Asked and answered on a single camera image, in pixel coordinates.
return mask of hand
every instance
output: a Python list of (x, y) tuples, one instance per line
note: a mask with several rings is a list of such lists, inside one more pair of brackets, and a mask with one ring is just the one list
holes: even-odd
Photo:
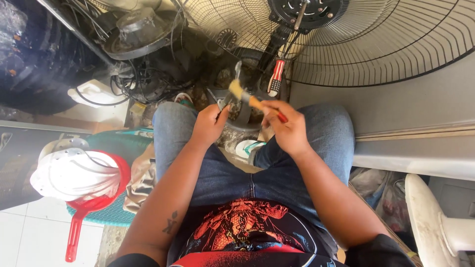
[(229, 116), (229, 108), (226, 106), (220, 113), (218, 104), (214, 104), (198, 113), (190, 141), (209, 148), (223, 132), (224, 124)]
[[(312, 151), (307, 140), (305, 117), (302, 113), (283, 101), (262, 101), (262, 104), (264, 105), (262, 126), (272, 126), (276, 134), (275, 140), (282, 150), (291, 157)], [(269, 108), (278, 109), (289, 121), (287, 123), (280, 122), (279, 118), (270, 112)]]

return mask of tattoo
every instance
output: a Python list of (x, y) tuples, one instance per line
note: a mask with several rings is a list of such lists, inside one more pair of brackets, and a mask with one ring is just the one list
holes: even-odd
[(167, 233), (167, 234), (171, 233), (171, 228), (173, 227), (173, 225), (175, 225), (175, 223), (177, 223), (177, 221), (174, 220), (177, 216), (178, 216), (178, 211), (176, 210), (171, 214), (171, 219), (167, 219), (168, 226), (167, 228), (163, 229), (162, 232)]

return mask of fan motor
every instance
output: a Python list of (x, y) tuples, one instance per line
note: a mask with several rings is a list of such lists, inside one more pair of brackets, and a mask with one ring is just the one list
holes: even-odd
[[(267, 0), (271, 13), (269, 19), (293, 28), (302, 3), (305, 0)], [(306, 0), (304, 16), (299, 32), (308, 34), (312, 29), (326, 26), (340, 18), (348, 7), (349, 0)]]

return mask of paintbrush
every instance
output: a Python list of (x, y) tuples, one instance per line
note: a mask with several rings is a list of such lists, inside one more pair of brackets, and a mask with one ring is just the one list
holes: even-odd
[[(229, 84), (229, 90), (235, 95), (239, 100), (246, 102), (251, 107), (255, 107), (260, 111), (264, 111), (264, 105), (253, 95), (249, 94), (248, 92), (244, 91), (241, 87), (239, 79), (234, 79), (231, 84)], [(282, 114), (282, 112), (273, 109), (271, 107), (267, 107), (272, 113), (274, 113), (282, 123), (286, 123), (289, 120), (287, 117)]]

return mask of red and white screwdriver handle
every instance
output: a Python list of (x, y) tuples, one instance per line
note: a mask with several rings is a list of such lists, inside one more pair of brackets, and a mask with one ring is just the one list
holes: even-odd
[(282, 83), (282, 72), (284, 71), (285, 61), (278, 59), (275, 63), (274, 74), (270, 78), (267, 93), (269, 96), (276, 96), (279, 93), (280, 83)]

